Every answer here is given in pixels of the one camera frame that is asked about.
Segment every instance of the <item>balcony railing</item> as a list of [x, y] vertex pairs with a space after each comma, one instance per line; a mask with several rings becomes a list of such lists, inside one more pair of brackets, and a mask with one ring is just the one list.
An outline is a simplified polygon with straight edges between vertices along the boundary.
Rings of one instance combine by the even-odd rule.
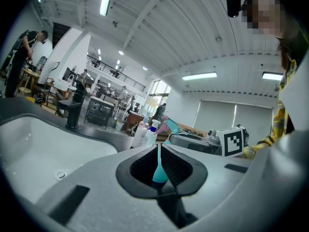
[[[108, 74], [108, 75], [112, 75], [113, 73], [116, 73], [116, 69], [101, 62], [100, 60], [97, 60], [89, 55], [87, 55], [87, 64], [95, 67], [96, 69]], [[136, 88], [137, 90], [143, 92], [145, 89], [145, 86], [134, 81], [132, 78], [126, 76], [125, 74], [122, 74], [121, 72], [118, 72], [119, 75], [117, 77], [117, 79], [119, 79], [120, 81], [123, 81], [124, 83]]]

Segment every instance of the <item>roller shade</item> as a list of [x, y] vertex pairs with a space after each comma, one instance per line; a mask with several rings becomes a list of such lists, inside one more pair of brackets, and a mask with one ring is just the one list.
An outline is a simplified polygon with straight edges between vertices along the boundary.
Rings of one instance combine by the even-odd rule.
[[270, 134], [272, 109], [237, 104], [235, 126], [241, 124], [249, 133], [249, 145]]
[[201, 101], [194, 128], [202, 131], [231, 128], [234, 110], [234, 103]]

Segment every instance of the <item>white bottle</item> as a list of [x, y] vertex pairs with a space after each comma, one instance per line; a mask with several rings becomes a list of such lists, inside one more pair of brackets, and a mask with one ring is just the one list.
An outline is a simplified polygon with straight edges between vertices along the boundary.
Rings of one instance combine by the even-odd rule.
[[157, 134], [155, 134], [155, 131], [160, 124], [161, 124], [160, 121], [153, 120], [152, 126], [149, 128], [149, 130], [147, 130], [146, 135], [144, 136], [143, 143], [142, 143], [143, 146], [152, 146], [155, 144], [155, 140], [157, 137]]
[[132, 147], [137, 148], [142, 146], [142, 142], [146, 132], [148, 130], [148, 118], [145, 117], [143, 121], [140, 122], [139, 126], [136, 129], [136, 133], [132, 142]]

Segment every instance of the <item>white corrugated ceiling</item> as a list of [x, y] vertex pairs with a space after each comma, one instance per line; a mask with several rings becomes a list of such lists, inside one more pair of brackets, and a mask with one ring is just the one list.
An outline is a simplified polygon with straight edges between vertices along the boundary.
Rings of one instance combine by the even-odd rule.
[[[88, 28], [183, 92], [277, 96], [262, 72], [281, 72], [277, 40], [253, 35], [241, 18], [229, 18], [226, 0], [42, 0], [41, 19]], [[186, 74], [216, 71], [218, 78], [185, 82]]]

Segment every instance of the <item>black countertop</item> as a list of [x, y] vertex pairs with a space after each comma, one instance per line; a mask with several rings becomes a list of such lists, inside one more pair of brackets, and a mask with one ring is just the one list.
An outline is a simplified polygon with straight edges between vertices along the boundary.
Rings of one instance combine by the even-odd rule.
[[113, 145], [118, 152], [130, 149], [133, 140], [133, 137], [96, 130], [84, 125], [79, 125], [78, 129], [71, 130], [65, 126], [67, 123], [66, 118], [60, 118], [42, 109], [25, 97], [0, 99], [0, 126], [25, 116], [36, 117], [50, 125], [78, 136], [104, 141]]

